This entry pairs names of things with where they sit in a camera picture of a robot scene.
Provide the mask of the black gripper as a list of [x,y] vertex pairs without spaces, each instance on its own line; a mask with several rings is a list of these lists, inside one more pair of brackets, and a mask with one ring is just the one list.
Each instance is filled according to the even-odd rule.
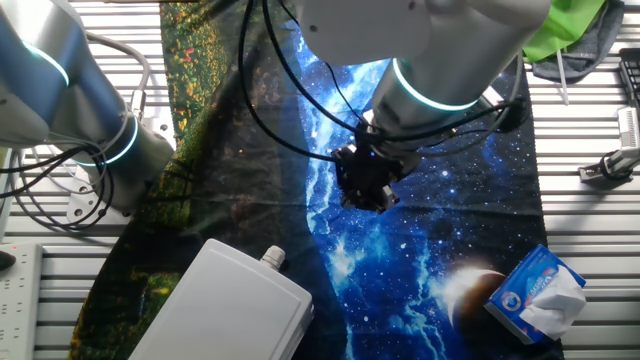
[[415,154],[388,157],[369,146],[357,147],[355,143],[334,150],[332,158],[335,160],[337,184],[343,191],[341,206],[372,210],[370,198],[361,192],[373,189],[372,202],[378,214],[399,202],[399,197],[389,184],[404,179],[420,164],[420,158]]

